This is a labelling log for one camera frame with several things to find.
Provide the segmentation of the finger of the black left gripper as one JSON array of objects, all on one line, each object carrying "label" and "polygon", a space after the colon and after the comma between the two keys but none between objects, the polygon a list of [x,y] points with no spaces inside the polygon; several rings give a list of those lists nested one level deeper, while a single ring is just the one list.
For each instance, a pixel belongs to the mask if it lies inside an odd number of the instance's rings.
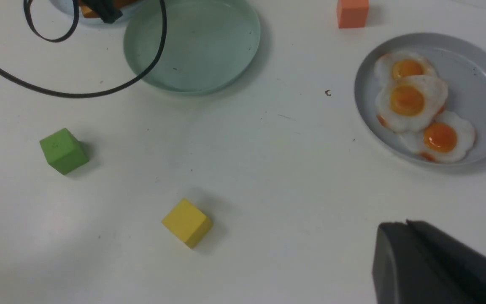
[{"label": "finger of the black left gripper", "polygon": [[84,17],[87,19],[101,19],[104,23],[112,24],[123,15],[116,8],[113,0],[84,0]]}]

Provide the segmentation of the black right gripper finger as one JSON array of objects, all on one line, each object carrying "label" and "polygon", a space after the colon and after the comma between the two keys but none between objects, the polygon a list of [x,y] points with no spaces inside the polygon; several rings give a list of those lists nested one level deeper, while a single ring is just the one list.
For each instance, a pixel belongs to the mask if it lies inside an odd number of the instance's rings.
[{"label": "black right gripper finger", "polygon": [[380,223],[378,304],[486,304],[486,256],[425,221]]}]

